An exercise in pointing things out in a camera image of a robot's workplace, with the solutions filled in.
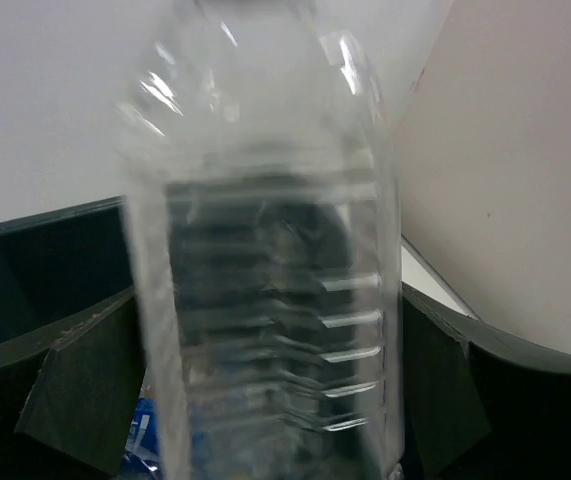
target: black plastic container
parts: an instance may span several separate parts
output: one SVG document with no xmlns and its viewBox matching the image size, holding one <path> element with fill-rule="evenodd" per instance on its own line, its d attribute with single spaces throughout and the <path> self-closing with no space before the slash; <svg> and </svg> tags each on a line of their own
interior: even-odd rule
<svg viewBox="0 0 571 480">
<path fill-rule="evenodd" d="M 408 480 L 571 478 L 571 355 L 408 286 L 403 308 Z"/>
<path fill-rule="evenodd" d="M 0 479 L 116 474 L 144 370 L 118 199 L 0 224 Z"/>
<path fill-rule="evenodd" d="M 0 224 L 0 343 L 132 284 L 119 199 Z"/>
</svg>

